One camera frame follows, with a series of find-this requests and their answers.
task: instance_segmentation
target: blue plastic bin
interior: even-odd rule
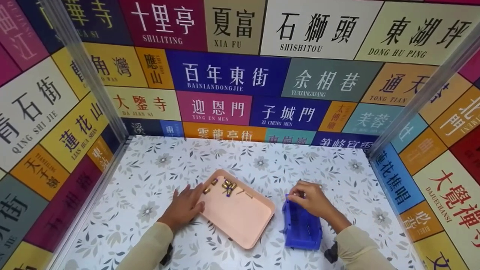
[[[285,246],[319,250],[322,242],[320,218],[313,216],[300,205],[289,201],[285,195],[282,212],[285,220]]]

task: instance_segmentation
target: wall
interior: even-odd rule
[[[429,270],[478,269],[480,51],[372,160]]]
[[[2,270],[46,267],[120,145],[66,49],[32,27],[27,2],[0,0]]]

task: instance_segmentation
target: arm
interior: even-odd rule
[[[117,270],[154,269],[167,253],[173,232],[164,223],[155,222],[118,265]]]

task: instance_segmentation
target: blue sign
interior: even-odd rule
[[[160,120],[163,134],[167,137],[183,137],[183,126],[180,121]]]
[[[116,0],[62,2],[82,41],[133,45]],[[49,53],[63,47],[38,0],[17,0],[17,3]]]
[[[279,97],[290,58],[167,50],[175,89]]]
[[[378,136],[338,132],[317,132],[312,145],[369,149]]]
[[[122,118],[125,127],[130,135],[163,136],[160,120]]]
[[[391,144],[371,161],[387,197],[401,214],[425,198]]]
[[[253,97],[250,126],[317,131],[330,101]]]
[[[408,124],[400,131],[398,136],[392,140],[392,145],[400,153],[413,139],[415,139],[423,130],[427,128],[427,123],[422,119],[420,115],[408,122]]]

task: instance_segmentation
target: white floral surface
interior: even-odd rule
[[[220,168],[275,203],[272,221],[257,245],[244,250],[198,217],[175,236],[164,269],[345,269],[340,259],[330,264],[323,256],[335,237],[324,220],[320,251],[285,248],[281,208],[298,179],[322,184],[396,268],[423,269],[362,150],[173,137],[134,138],[62,268],[114,270],[167,208],[175,188],[197,184]]]

